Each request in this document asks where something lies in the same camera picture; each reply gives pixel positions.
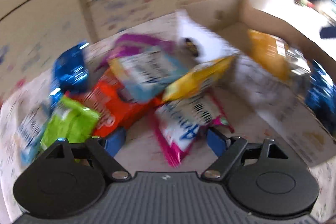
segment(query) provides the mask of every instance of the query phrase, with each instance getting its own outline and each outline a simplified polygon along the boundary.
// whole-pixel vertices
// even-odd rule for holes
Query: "blue foil bag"
[[[336,128],[336,88],[320,64],[313,61],[311,87],[305,104],[315,113],[323,126],[333,135]]]
[[[84,63],[83,48],[89,44],[84,41],[62,53],[55,61],[50,88],[51,109],[66,91],[82,93],[88,90],[89,70]]]

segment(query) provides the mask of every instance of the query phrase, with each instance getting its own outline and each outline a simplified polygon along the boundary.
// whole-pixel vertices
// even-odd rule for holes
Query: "purple snack bag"
[[[104,56],[95,71],[103,67],[108,67],[109,59],[139,54],[152,46],[159,46],[163,51],[172,54],[175,49],[175,42],[171,40],[161,40],[147,34],[123,34],[116,40],[114,48]]]

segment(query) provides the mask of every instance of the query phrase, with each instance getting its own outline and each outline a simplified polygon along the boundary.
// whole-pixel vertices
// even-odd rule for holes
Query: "green snack bag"
[[[41,140],[46,150],[58,138],[67,138],[69,143],[81,143],[91,136],[100,114],[81,103],[63,96],[57,103]]]

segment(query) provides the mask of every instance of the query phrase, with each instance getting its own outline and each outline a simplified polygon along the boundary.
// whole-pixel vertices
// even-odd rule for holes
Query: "snack bag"
[[[224,112],[209,94],[166,103],[155,111],[151,121],[163,154],[173,167],[189,153],[200,130],[225,125],[233,132]]]
[[[99,118],[98,112],[63,96],[47,124],[41,148],[47,149],[58,138],[67,138],[69,143],[84,142],[91,136]]]
[[[219,58],[195,66],[185,76],[170,84],[164,91],[164,102],[192,97],[216,83],[229,68],[235,56]]]
[[[32,109],[19,125],[16,140],[20,146],[21,161],[24,165],[31,164],[40,151],[40,142],[49,117],[47,105],[41,103]]]
[[[109,65],[131,96],[143,103],[187,73],[175,58],[159,47],[151,47],[137,55],[112,59]]]
[[[123,34],[115,41],[114,48],[105,55],[96,70],[108,67],[109,59],[139,54],[152,46],[159,46],[165,52],[172,54],[175,49],[175,42],[163,41],[146,34]]]
[[[248,30],[252,42],[251,57],[265,70],[281,81],[289,78],[290,69],[286,60],[287,43],[281,38],[255,30]]]
[[[84,63],[83,48],[89,43],[84,41],[62,53],[55,61],[50,87],[51,109],[66,91],[86,92],[88,89],[89,70]]]
[[[71,98],[101,114],[93,133],[100,137],[106,137],[117,127],[129,129],[149,109],[161,103],[160,98],[154,98],[145,104],[137,103],[110,69],[104,73],[91,92],[73,95]]]

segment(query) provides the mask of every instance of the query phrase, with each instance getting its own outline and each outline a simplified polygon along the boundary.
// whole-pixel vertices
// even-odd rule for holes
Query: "metal screw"
[[[217,170],[206,170],[204,176],[208,179],[218,179],[221,176]]]
[[[125,171],[115,171],[115,172],[112,173],[112,177],[114,179],[122,180],[122,179],[128,178],[128,173],[125,172]]]

